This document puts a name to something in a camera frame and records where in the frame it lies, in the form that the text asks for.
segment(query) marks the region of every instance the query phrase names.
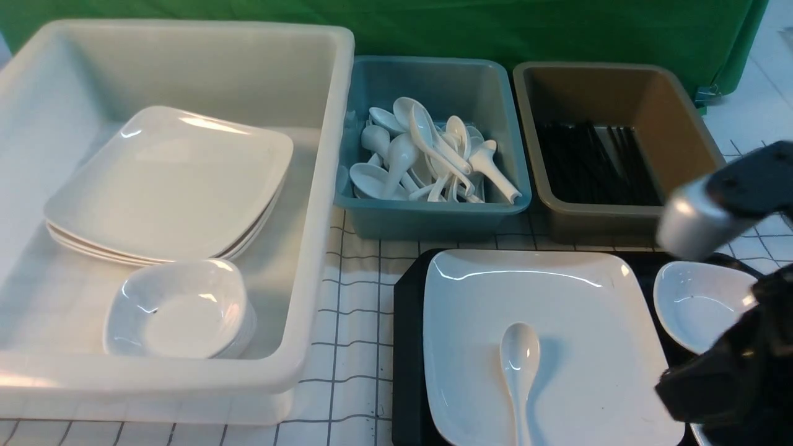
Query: white tiled floor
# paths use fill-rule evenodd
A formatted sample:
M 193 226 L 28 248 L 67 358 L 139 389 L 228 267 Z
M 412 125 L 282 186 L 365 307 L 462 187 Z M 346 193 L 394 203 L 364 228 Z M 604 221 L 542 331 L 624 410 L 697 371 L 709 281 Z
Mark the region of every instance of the white tiled floor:
M 738 90 L 708 110 L 705 122 L 728 160 L 776 140 L 793 139 L 793 50 L 780 34 L 792 25 L 793 2 L 771 0 Z M 254 428 L 0 420 L 0 445 L 391 444 L 393 284 L 419 253 L 458 245 L 361 240 L 343 211 L 334 215 L 314 342 L 288 421 Z M 530 217 L 510 220 L 489 242 L 459 246 L 612 249 L 555 244 L 542 216 Z M 793 261 L 793 229 L 781 217 L 770 217 L 719 251 L 768 273 Z

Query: green backdrop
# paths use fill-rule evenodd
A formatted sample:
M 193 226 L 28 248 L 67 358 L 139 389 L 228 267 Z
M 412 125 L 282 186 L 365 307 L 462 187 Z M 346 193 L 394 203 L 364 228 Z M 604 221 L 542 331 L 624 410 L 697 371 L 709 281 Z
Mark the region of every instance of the green backdrop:
M 339 25 L 358 54 L 654 63 L 730 93 L 768 0 L 6 0 L 16 52 L 48 21 L 158 17 Z

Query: white plastic tub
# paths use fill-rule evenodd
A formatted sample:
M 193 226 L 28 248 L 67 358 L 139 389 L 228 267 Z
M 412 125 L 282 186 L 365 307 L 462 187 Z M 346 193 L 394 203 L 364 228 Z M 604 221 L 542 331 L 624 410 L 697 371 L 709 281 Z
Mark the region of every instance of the white plastic tub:
M 341 28 L 59 21 L 0 71 L 0 417 L 273 424 L 286 417 L 316 313 L 354 40 Z M 282 196 L 235 263 L 259 324 L 241 359 L 102 352 L 133 271 L 50 240 L 47 198 L 113 132 L 165 105 L 295 142 Z

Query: blue plastic bin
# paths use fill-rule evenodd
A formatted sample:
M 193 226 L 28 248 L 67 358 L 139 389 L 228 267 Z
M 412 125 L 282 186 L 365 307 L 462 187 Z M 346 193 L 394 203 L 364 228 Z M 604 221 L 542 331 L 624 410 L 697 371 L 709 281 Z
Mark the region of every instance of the blue plastic bin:
M 348 169 L 370 153 L 361 131 L 376 106 L 391 110 L 400 96 L 424 104 L 435 120 L 456 114 L 498 143 L 496 166 L 523 194 L 510 204 L 485 180 L 488 203 L 398 202 L 356 198 Z M 353 66 L 347 118 L 339 153 L 335 204 L 347 210 L 355 232 L 366 239 L 483 240 L 499 223 L 524 211 L 531 186 L 509 76 L 489 60 L 435 57 L 358 56 Z

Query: white oval dish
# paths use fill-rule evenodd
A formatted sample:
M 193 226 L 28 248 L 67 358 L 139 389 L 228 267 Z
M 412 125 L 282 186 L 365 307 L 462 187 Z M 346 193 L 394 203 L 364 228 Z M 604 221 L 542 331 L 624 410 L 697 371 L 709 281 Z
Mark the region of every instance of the white oval dish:
M 132 273 L 105 320 L 110 355 L 212 358 L 250 341 L 256 318 L 242 275 L 224 260 L 173 262 Z
M 756 281 L 708 263 L 668 263 L 653 287 L 658 320 L 678 344 L 701 355 L 757 304 L 749 289 Z

